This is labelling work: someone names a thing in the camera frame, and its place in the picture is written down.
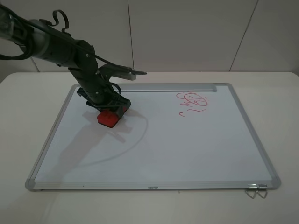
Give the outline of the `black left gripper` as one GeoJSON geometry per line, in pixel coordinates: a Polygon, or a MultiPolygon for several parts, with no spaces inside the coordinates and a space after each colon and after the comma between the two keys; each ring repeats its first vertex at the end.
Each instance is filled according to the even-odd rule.
{"type": "Polygon", "coordinates": [[[117,84],[85,84],[77,90],[80,97],[85,98],[86,105],[101,110],[116,110],[118,117],[122,117],[130,108],[131,101],[121,98],[121,89],[117,84]]]}

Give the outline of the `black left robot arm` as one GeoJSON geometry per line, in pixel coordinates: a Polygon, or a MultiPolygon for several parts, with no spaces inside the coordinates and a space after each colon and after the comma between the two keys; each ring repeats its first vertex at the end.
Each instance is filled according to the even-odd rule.
{"type": "Polygon", "coordinates": [[[22,54],[18,56],[1,55],[1,60],[25,60],[34,57],[66,67],[80,84],[78,95],[86,99],[88,106],[121,118],[131,102],[121,96],[120,87],[109,79],[115,75],[129,75],[131,68],[97,56],[94,47],[88,42],[72,38],[66,32],[69,21],[62,10],[53,11],[52,16],[55,25],[43,19],[28,21],[1,5],[0,36],[22,50],[22,54]],[[65,27],[60,31],[54,28],[59,24],[58,13],[65,22],[65,27]]]}

